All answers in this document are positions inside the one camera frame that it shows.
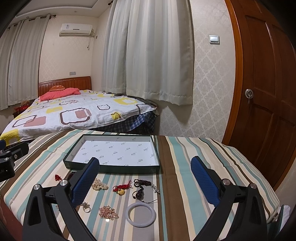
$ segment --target pink pillow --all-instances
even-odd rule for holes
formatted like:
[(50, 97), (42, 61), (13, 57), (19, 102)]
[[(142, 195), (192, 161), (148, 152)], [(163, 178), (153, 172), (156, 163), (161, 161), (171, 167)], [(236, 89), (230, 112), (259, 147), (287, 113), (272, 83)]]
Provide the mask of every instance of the pink pillow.
[(53, 100), (56, 98), (66, 97), (69, 95), (80, 95), (78, 88), (67, 88), (62, 91), (51, 91), (47, 92), (44, 95), (39, 97), (39, 102), (45, 101), (45, 100)]

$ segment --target ceiling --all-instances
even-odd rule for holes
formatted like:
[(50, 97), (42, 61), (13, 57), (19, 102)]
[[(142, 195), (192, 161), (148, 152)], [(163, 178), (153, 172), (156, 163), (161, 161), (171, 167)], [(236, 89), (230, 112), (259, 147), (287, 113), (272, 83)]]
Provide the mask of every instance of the ceiling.
[(27, 18), (51, 15), (82, 15), (99, 17), (111, 0), (31, 0), (11, 24)]

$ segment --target door knob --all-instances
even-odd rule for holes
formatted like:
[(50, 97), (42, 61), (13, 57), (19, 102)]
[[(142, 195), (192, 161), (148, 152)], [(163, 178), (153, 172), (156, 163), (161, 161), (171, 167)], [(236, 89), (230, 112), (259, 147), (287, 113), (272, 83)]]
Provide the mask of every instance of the door knob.
[(253, 98), (254, 96), (254, 93), (251, 89), (246, 89), (246, 91), (244, 92), (245, 96), (247, 97), (248, 99), (248, 104), (250, 103), (250, 99)]

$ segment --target jewelry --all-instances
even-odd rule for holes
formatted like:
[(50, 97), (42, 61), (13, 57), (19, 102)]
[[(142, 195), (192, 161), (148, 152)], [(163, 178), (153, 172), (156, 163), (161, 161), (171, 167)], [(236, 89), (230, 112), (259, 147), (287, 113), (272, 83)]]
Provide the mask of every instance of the jewelry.
[(75, 172), (70, 172), (66, 179), (69, 181), (70, 178), (74, 175), (74, 173), (75, 173)]
[(153, 183), (151, 183), (151, 187), (154, 190), (154, 193), (160, 194), (160, 191), (157, 189), (157, 187)]
[(61, 181), (62, 180), (62, 178), (58, 174), (54, 175), (54, 179), (56, 181)]
[(101, 189), (108, 190), (109, 188), (107, 184), (102, 183), (100, 179), (95, 179), (91, 187), (96, 191), (100, 191)]
[(100, 210), (100, 217), (105, 219), (111, 219), (114, 220), (115, 218), (119, 218), (118, 214), (115, 212), (114, 208), (111, 208), (108, 206), (103, 206), (99, 208)]
[(83, 207), (83, 211), (86, 213), (89, 213), (91, 211), (91, 207), (87, 202), (83, 202), (82, 204), (80, 204), (80, 206)]
[(157, 199), (151, 201), (151, 202), (144, 202), (142, 199), (143, 199), (143, 196), (144, 196), (144, 188), (143, 186), (151, 186), (152, 189), (154, 190), (155, 193), (158, 193), (160, 194), (159, 190), (157, 189), (157, 187), (150, 181), (146, 181), (146, 180), (139, 180), (139, 179), (135, 179), (134, 180), (134, 186), (136, 188), (140, 188), (140, 190), (136, 190), (132, 193), (132, 196), (133, 196), (133, 199), (137, 199), (143, 203), (152, 203), (154, 201), (156, 201)]
[[(69, 175), (67, 176), (67, 178), (65, 178), (65, 179), (67, 179), (69, 181), (70, 178), (74, 175), (74, 173), (75, 172), (70, 172)], [(61, 181), (62, 180), (62, 178), (58, 174), (54, 175), (54, 179), (56, 181)]]
[(116, 193), (119, 194), (120, 196), (122, 196), (123, 194), (125, 194), (125, 190), (124, 189), (118, 189), (118, 191)]
[[(150, 212), (151, 212), (151, 214), (152, 214), (152, 217), (151, 217), (151, 219), (150, 219), (148, 222), (145, 222), (145, 223), (135, 223), (135, 222), (133, 222), (133, 221), (130, 219), (130, 217), (129, 217), (129, 215), (128, 215), (129, 212), (130, 212), (130, 210), (131, 210), (132, 208), (134, 208), (134, 207), (137, 207), (137, 206), (144, 206), (144, 207), (147, 207), (147, 208), (150, 210)], [(133, 225), (133, 226), (135, 226), (135, 227), (139, 227), (139, 228), (147, 227), (147, 226), (151, 225), (151, 224), (154, 222), (155, 218), (156, 218), (156, 212), (155, 212), (155, 210), (154, 210), (152, 207), (150, 207), (148, 204), (146, 204), (146, 203), (135, 202), (135, 203), (129, 205), (129, 206), (127, 207), (127, 209), (126, 209), (126, 220), (127, 220), (131, 225)]]
[(113, 187), (113, 192), (118, 192), (119, 189), (129, 189), (131, 188), (131, 180), (128, 182), (128, 184), (118, 185)]

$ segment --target gold pendant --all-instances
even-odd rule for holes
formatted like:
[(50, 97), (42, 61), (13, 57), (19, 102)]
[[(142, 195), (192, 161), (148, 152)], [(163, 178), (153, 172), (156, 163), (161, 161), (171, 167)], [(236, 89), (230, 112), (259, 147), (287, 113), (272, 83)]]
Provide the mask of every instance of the gold pendant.
[(118, 191), (116, 193), (118, 195), (122, 196), (123, 194), (125, 194), (125, 190), (124, 189), (118, 189)]

